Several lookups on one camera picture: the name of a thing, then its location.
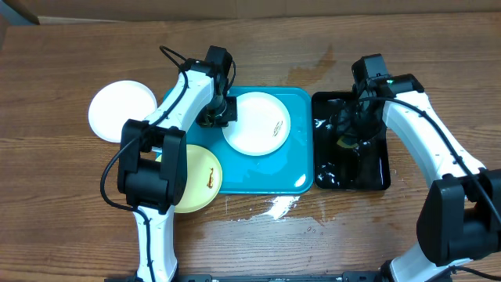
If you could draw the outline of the green yellow sponge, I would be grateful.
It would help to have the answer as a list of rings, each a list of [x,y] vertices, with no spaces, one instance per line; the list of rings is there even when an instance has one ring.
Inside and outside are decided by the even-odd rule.
[[[359,142],[356,137],[343,135],[338,139],[337,145],[345,149],[354,149],[359,146]]]

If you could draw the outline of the white plate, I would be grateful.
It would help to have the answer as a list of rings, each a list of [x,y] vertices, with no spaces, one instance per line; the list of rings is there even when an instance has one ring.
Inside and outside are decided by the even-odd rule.
[[[88,109],[92,131],[110,143],[121,142],[121,130],[129,120],[142,121],[157,109],[157,99],[144,84],[122,80],[113,82],[93,97]]]
[[[265,92],[247,92],[236,97],[236,105],[236,121],[222,129],[234,150],[252,157],[264,156],[287,141],[290,114],[278,98]]]

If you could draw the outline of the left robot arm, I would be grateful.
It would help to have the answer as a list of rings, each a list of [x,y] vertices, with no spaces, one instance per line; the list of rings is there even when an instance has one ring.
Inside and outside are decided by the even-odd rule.
[[[236,97],[228,94],[236,66],[226,49],[212,45],[203,60],[186,59],[165,46],[160,50],[178,68],[178,82],[152,114],[124,123],[121,148],[110,161],[118,166],[124,209],[138,228],[134,281],[172,281],[177,275],[174,213],[188,179],[191,125],[225,128],[237,119]]]

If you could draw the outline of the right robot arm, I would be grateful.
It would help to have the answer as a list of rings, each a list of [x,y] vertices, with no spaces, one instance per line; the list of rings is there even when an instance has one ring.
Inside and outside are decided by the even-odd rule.
[[[382,55],[351,67],[355,83],[337,120],[337,145],[360,147],[389,128],[423,173],[429,192],[416,223],[417,242],[386,261],[376,281],[450,281],[466,264],[500,250],[500,171],[469,154],[434,112],[411,74],[388,73]]]

